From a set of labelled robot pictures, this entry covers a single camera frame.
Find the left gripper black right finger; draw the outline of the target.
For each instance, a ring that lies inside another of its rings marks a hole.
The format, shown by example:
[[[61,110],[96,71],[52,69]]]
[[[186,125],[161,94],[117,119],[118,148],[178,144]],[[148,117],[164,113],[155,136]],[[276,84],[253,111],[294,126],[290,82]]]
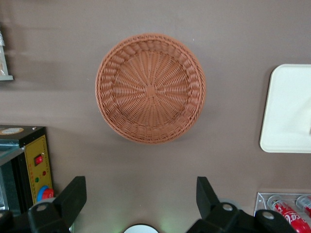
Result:
[[[279,213],[258,210],[251,216],[234,204],[219,201],[206,177],[198,177],[196,203],[201,218],[189,233],[292,233],[293,227]]]

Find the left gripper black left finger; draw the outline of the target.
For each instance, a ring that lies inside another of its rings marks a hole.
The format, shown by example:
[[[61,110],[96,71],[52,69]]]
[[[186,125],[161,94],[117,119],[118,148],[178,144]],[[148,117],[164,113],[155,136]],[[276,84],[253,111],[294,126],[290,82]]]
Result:
[[[31,232],[69,233],[86,200],[86,178],[76,176],[56,198],[42,200],[28,211]]]

